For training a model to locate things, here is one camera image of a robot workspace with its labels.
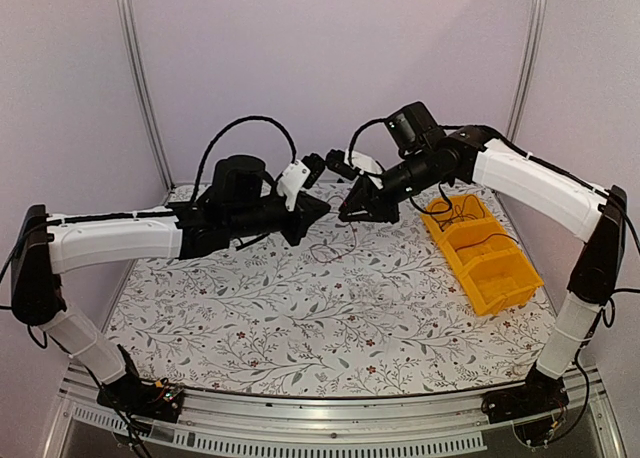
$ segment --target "metal frame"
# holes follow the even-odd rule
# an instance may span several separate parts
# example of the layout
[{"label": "metal frame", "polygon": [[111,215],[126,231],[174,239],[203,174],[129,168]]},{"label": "metal frame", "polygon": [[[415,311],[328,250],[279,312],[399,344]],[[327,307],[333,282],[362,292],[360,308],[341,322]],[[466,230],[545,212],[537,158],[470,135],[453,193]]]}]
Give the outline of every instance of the metal frame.
[{"label": "metal frame", "polygon": [[[599,425],[597,434],[604,456],[623,457],[624,449],[600,375],[595,367],[588,367],[587,373],[592,390],[591,411]],[[565,385],[570,397],[569,408],[577,410],[585,396],[584,379],[574,369],[565,375]],[[444,443],[448,443],[448,451],[459,453],[462,450],[456,443],[467,442],[467,439],[473,441],[473,437],[476,437],[474,451],[479,451],[485,447],[483,432],[511,426],[509,422],[489,424],[486,415],[480,411],[485,391],[336,400],[188,389],[180,421],[176,425],[154,422],[147,439],[164,446],[215,456],[264,455],[257,452],[258,448],[268,450],[266,454],[272,457],[290,458],[383,457],[385,454],[381,450],[394,450],[388,456],[393,453],[396,458],[433,456],[433,453],[421,452],[420,447],[427,449],[431,445],[433,450],[439,444],[444,447]],[[59,430],[52,436],[64,436],[69,419],[123,433],[122,423],[115,413],[96,405],[96,395],[96,386],[87,372],[72,365],[61,385],[60,396],[65,405],[61,407],[61,419],[56,423]],[[249,447],[256,453],[249,453]],[[59,458],[60,449],[59,445],[49,446],[45,457]],[[438,448],[435,451],[436,456],[446,455]]]},{"label": "metal frame", "polygon": [[149,144],[151,145],[151,152],[153,153],[153,158],[156,162],[160,179],[162,180],[164,187],[167,190],[170,190],[173,188],[174,183],[171,176],[169,161],[164,151],[164,145],[162,144],[162,138],[160,136],[156,116],[153,111],[151,95],[147,86],[147,79],[144,73],[142,56],[140,54],[140,44],[138,43],[136,24],[133,18],[133,4],[131,0],[117,1],[118,10],[120,11],[120,22],[122,24],[124,43],[127,48],[129,64],[131,65],[131,74],[133,76],[138,102],[140,104],[140,111],[142,112],[142,119],[147,130],[147,137],[149,138]]},{"label": "metal frame", "polygon": [[527,101],[529,88],[531,87],[531,79],[533,77],[533,69],[538,54],[538,46],[540,45],[540,37],[542,36],[542,25],[544,23],[544,12],[547,6],[547,0],[533,0],[531,5],[531,18],[529,19],[529,31],[522,60],[522,68],[520,69],[520,79],[516,96],[514,97],[511,114],[509,115],[509,124],[507,125],[506,137],[510,141],[515,141],[522,121],[524,113],[524,105]]}]

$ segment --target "white backdrop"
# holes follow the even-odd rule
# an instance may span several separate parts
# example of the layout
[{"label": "white backdrop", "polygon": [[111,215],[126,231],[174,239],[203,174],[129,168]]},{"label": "white backdrop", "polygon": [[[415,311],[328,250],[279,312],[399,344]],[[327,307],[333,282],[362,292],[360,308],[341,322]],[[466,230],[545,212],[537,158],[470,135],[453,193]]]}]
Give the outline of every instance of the white backdrop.
[{"label": "white backdrop", "polygon": [[[177,182],[209,139],[247,114],[275,117],[300,156],[344,148],[370,118],[422,100],[443,123],[505,129],[531,0],[133,0],[149,88]],[[362,150],[397,161],[372,129]],[[266,124],[229,133],[212,156],[288,150]],[[210,172],[205,179],[210,179]]]},{"label": "white backdrop", "polygon": [[[578,176],[629,195],[640,228],[640,14],[638,0],[548,0],[540,50],[517,143]],[[582,248],[556,223],[510,203],[514,222],[558,306]],[[627,233],[620,286],[640,287]],[[616,295],[612,330],[588,350],[611,398],[630,457],[640,456],[637,295]]]}]

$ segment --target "wire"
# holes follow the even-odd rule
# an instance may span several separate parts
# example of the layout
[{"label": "wire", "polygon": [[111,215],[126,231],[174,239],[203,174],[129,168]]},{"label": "wire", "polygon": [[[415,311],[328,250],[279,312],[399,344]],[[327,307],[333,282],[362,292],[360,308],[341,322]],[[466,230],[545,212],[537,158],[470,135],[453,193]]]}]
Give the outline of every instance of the wire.
[{"label": "wire", "polygon": [[582,351],[582,347],[578,348],[578,350],[576,351],[576,355],[573,358],[573,361],[576,364],[576,368],[578,368],[578,370],[580,370],[580,373],[582,373],[582,376],[584,377],[584,385],[585,385],[584,403],[582,404],[582,408],[580,409],[580,413],[578,414],[578,417],[571,424],[571,426],[567,429],[567,431],[565,431],[562,435],[558,435],[556,437],[551,438],[549,441],[547,441],[545,443],[546,445],[550,445],[551,443],[555,443],[556,441],[560,441],[565,436],[567,436],[569,433],[571,433],[575,429],[575,427],[578,426],[578,423],[580,423],[580,420],[582,419],[582,417],[586,413],[587,407],[589,406],[589,393],[590,393],[589,376],[587,375],[587,372],[584,371],[584,368],[582,367],[582,365],[580,364],[580,361],[579,361],[579,357],[580,357],[580,352],[581,351]]},{"label": "wire", "polygon": [[188,207],[193,206],[193,204],[196,202],[196,199],[198,198],[198,189],[200,188],[200,182],[202,180],[202,174],[204,173],[204,167],[207,164],[207,159],[209,158],[209,154],[211,153],[211,150],[213,149],[214,145],[231,128],[234,128],[235,126],[238,126],[242,123],[246,123],[248,121],[265,121],[267,123],[271,123],[273,126],[278,128],[278,130],[280,130],[280,132],[284,135],[285,139],[287,140],[287,143],[289,143],[289,148],[291,148],[291,163],[296,161],[296,153],[297,153],[296,145],[293,142],[293,138],[291,138],[291,135],[289,134],[287,129],[280,122],[274,120],[269,116],[261,116],[261,115],[249,115],[249,116],[244,116],[242,118],[238,118],[237,120],[232,121],[227,126],[222,128],[222,130],[220,130],[218,134],[214,136],[213,139],[207,145],[207,148],[205,149],[202,155],[202,158],[200,159],[200,165],[198,166],[198,173],[196,174],[196,181],[193,186],[193,192],[191,194],[191,198],[189,199],[189,202],[187,205]]},{"label": "wire", "polygon": [[634,293],[636,295],[640,295],[640,288],[617,288],[613,290],[613,293],[611,294],[615,295],[616,293]]},{"label": "wire", "polygon": [[509,238],[510,240],[513,240],[516,243],[518,243],[518,240],[516,240],[513,236],[507,235],[506,233],[491,233],[484,240],[479,241],[478,243],[473,243],[471,245],[464,245],[464,246],[461,246],[460,248],[455,248],[453,251],[460,251],[460,250],[464,250],[465,248],[473,248],[474,246],[481,245],[482,243],[488,241],[490,238],[494,236],[504,236],[505,238]]},{"label": "wire", "polygon": [[443,213],[448,213],[453,209],[453,203],[451,202],[451,200],[449,199],[449,197],[445,194],[444,190],[442,189],[442,183],[438,183],[438,190],[440,191],[440,196],[442,197],[442,199],[444,200],[444,202],[447,204],[447,209],[446,210],[442,210],[442,211],[427,211],[425,210],[423,207],[421,207],[420,205],[418,205],[415,200],[413,199],[413,196],[409,197],[409,202],[411,203],[411,205],[418,210],[420,213],[422,213],[423,215],[428,215],[433,217],[433,215],[442,215]]},{"label": "wire", "polygon": [[[349,151],[347,154],[347,160],[349,161],[349,166],[351,166],[352,168],[355,168],[355,166],[353,165],[353,149],[356,147],[356,142],[358,141],[358,137],[362,134],[362,132],[367,128],[372,127],[373,125],[377,125],[378,123],[384,123],[386,120],[387,120],[386,118],[374,118],[373,120],[367,121],[364,125],[360,126],[360,128],[356,130],[356,132],[351,137],[351,141],[349,142]],[[367,176],[373,176],[376,178],[380,178],[382,176],[380,173],[371,173],[370,171],[365,171],[365,170],[360,170],[360,171]]]},{"label": "wire", "polygon": [[133,451],[138,458],[153,458],[151,456],[151,453],[149,453],[149,450],[145,446],[144,442],[142,441],[142,438],[140,438],[140,435],[138,434],[138,430],[142,430],[143,429],[141,427],[141,425],[139,423],[137,423],[137,420],[131,418],[129,415],[127,415],[125,417],[125,415],[123,415],[122,412],[117,409],[115,403],[113,402],[113,400],[111,400],[111,397],[109,396],[109,393],[105,390],[104,385],[102,383],[100,383],[100,381],[98,380],[96,375],[93,374],[93,371],[91,371],[86,366],[85,366],[85,369],[89,373],[89,376],[91,376],[91,379],[96,384],[98,389],[107,398],[107,401],[111,405],[111,408],[113,409],[113,411],[116,412],[118,417],[125,424],[125,427],[127,428],[127,434],[129,435],[129,448],[131,449],[131,451]]},{"label": "wire", "polygon": [[600,314],[602,316],[602,323],[607,328],[613,327],[613,322],[616,319],[616,302],[613,300],[613,295],[615,295],[616,293],[633,293],[636,295],[640,295],[640,289],[639,288],[617,288],[613,290],[613,293],[611,293],[611,296],[607,299],[607,303],[605,304],[605,306],[607,304],[611,305],[611,319],[607,317],[607,312],[605,307],[603,307],[602,310],[600,310]]},{"label": "wire", "polygon": [[[329,245],[325,245],[324,243],[314,243],[313,245],[311,245],[309,247],[309,253],[311,254],[311,257],[314,260],[316,260],[318,263],[321,263],[323,265],[328,265],[329,263],[333,263],[334,261],[337,261],[337,260],[339,260],[341,258],[344,258],[345,256],[350,255],[351,253],[356,251],[356,249],[358,248],[358,237],[356,235],[356,229],[354,228],[353,223],[348,223],[348,225],[351,228],[351,233],[353,233],[353,245],[351,246],[351,248],[349,248],[344,253],[339,253],[335,249],[331,248]],[[329,259],[329,260],[321,260],[321,259],[319,259],[314,254],[314,250],[319,248],[319,247],[325,247],[325,248],[331,250],[333,253],[336,253],[336,256],[331,258],[331,259]]]},{"label": "wire", "polygon": [[[18,238],[18,240],[16,241],[15,245],[13,245],[13,248],[9,252],[9,256],[7,257],[7,259],[5,260],[4,264],[2,265],[2,269],[0,270],[0,284],[2,283],[2,281],[4,280],[5,275],[7,274],[7,270],[9,269],[9,265],[11,265],[11,260],[13,260],[15,255],[22,250],[22,247],[24,246],[25,242],[27,241],[27,238],[32,233],[35,233],[36,231],[41,230],[42,228],[45,228],[46,226],[47,226],[46,223],[41,223],[39,225],[36,225],[33,228],[29,229],[29,231],[27,231],[20,238]],[[0,305],[0,310],[2,310],[2,311],[11,311],[11,306]]]},{"label": "wire", "polygon": [[236,247],[236,251],[244,250],[245,248],[248,248],[251,245],[255,245],[256,243],[259,243],[262,240],[264,240],[267,236],[269,236],[269,233],[264,233],[262,235],[256,236],[252,240],[247,241],[246,243],[243,243],[242,240],[240,240],[240,245]]},{"label": "wire", "polygon": [[[15,258],[16,254],[18,254],[24,244],[26,243],[29,236],[31,236],[36,231],[42,230],[48,226],[59,226],[62,224],[76,224],[76,223],[87,223],[93,221],[108,221],[108,220],[122,220],[122,219],[143,219],[143,218],[159,218],[159,217],[168,217],[175,216],[174,211],[141,211],[141,212],[118,212],[118,213],[108,213],[104,215],[81,215],[81,216],[70,216],[62,219],[49,220],[45,223],[40,223],[33,228],[27,230],[22,236],[18,238],[15,245],[9,252],[9,256],[5,260],[2,265],[2,269],[0,269],[0,283],[4,280],[5,275],[7,274],[7,270],[11,265],[11,261]],[[0,311],[11,311],[10,305],[0,305]]]},{"label": "wire", "polygon": [[38,339],[36,338],[36,336],[33,334],[33,330],[31,329],[31,326],[27,325],[27,332],[29,333],[29,337],[31,338],[31,340],[38,345],[38,348],[46,350],[47,347],[49,346],[49,341],[47,339],[47,334],[43,331],[42,332],[42,341],[38,341]]},{"label": "wire", "polygon": [[611,319],[607,318],[607,312],[606,312],[605,307],[602,308],[600,313],[602,315],[602,323],[604,324],[604,326],[606,328],[611,328],[613,326],[614,320],[616,319],[616,303],[615,303],[615,301],[613,301],[613,298],[611,298],[611,297],[609,297],[607,299],[607,303],[609,303],[611,305]]},{"label": "wire", "polygon": [[[469,201],[470,198],[474,198],[476,200],[476,203],[478,204],[478,208],[480,209],[480,211],[482,211],[482,216],[480,218],[478,218],[474,214],[465,213],[465,209],[467,208],[467,202]],[[464,200],[462,200],[462,206],[461,205],[454,206],[451,216],[446,220],[442,220],[442,221],[437,220],[433,216],[431,217],[431,219],[438,224],[438,228],[440,228],[440,231],[444,231],[447,225],[453,225],[456,222],[456,220],[466,221],[469,218],[472,220],[478,220],[486,217],[487,217],[487,214],[484,211],[484,207],[482,206],[480,199],[476,195],[469,195],[465,197]]]}]

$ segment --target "floral tablecloth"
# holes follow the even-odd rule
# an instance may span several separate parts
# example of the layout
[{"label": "floral tablecloth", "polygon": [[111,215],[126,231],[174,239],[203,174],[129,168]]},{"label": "floral tablecloth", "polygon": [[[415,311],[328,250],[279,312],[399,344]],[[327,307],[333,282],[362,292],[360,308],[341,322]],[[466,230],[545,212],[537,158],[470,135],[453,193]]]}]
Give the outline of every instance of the floral tablecloth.
[{"label": "floral tablecloth", "polygon": [[[337,206],[349,187],[325,183],[311,193]],[[180,187],[173,199],[190,191]],[[490,190],[448,193],[475,193],[514,234]],[[542,290],[524,307],[475,316],[403,203],[395,225],[351,226],[331,213],[298,247],[274,234],[240,252],[139,260],[108,336],[148,377],[246,393],[372,396],[522,379],[553,323]]]}]

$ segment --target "black end effector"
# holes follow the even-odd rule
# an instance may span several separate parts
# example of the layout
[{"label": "black end effector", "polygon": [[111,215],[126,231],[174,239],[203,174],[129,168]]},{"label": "black end effector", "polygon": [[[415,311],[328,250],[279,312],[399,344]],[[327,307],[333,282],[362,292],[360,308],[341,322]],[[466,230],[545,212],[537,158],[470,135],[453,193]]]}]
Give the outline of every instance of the black end effector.
[{"label": "black end effector", "polygon": [[322,173],[324,173],[325,162],[317,153],[311,153],[310,155],[302,158],[302,163],[309,168],[309,176],[302,185],[303,188],[309,190],[316,184]]},{"label": "black end effector", "polygon": [[[314,166],[311,174],[316,175],[312,178],[315,181],[319,176],[318,161],[311,158],[309,163]],[[272,188],[267,195],[262,195],[264,182]],[[184,203],[168,205],[176,210],[177,226],[183,230],[179,258],[206,256],[228,248],[233,238],[274,232],[280,232],[291,246],[298,245],[309,227],[331,206],[299,192],[296,207],[289,212],[285,198],[275,192],[275,185],[264,162],[256,157],[235,155],[219,161],[211,186],[195,207],[185,208]]]},{"label": "black end effector", "polygon": [[343,178],[352,181],[358,177],[358,170],[345,163],[345,153],[342,150],[331,150],[325,158],[327,168]]},{"label": "black end effector", "polygon": [[[465,126],[447,136],[420,102],[391,115],[386,126],[403,161],[379,177],[361,176],[340,207],[342,221],[395,223],[401,201],[437,183],[453,184],[456,179],[471,183],[478,153],[494,137],[482,126]],[[331,153],[333,156],[327,156],[329,169],[342,170],[343,176],[351,172],[344,164],[344,153]],[[333,162],[342,164],[338,167]],[[381,186],[375,186],[374,180],[380,180]]]}]

